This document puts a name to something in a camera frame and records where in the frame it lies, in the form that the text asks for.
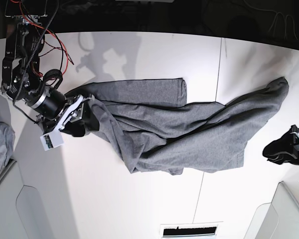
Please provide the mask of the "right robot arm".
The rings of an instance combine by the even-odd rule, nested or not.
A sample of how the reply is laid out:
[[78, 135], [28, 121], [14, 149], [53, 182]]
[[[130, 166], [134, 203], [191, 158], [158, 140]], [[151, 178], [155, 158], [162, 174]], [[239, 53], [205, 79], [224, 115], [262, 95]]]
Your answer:
[[[25, 104], [37, 112], [28, 119], [41, 127], [44, 133], [64, 132], [83, 137], [88, 131], [98, 131], [99, 122], [88, 102], [92, 95], [80, 91], [62, 94], [58, 88], [68, 65], [72, 63], [64, 43], [50, 30], [60, 3], [55, 1], [53, 12], [47, 13], [45, 0], [8, 0], [5, 16], [7, 26], [5, 56], [2, 61], [1, 92], [12, 100]], [[46, 73], [40, 71], [40, 58], [50, 34], [59, 43], [61, 63], [59, 68]]]

